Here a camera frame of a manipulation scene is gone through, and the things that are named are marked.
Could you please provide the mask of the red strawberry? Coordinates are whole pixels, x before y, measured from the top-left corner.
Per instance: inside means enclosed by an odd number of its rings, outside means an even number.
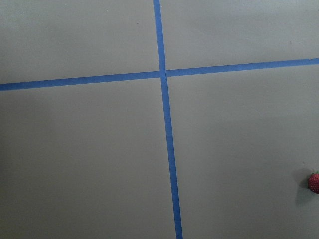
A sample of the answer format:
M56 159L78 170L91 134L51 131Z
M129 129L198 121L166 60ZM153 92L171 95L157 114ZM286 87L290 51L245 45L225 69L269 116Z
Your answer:
M308 189L315 194L319 194L319 172L312 173L307 180Z

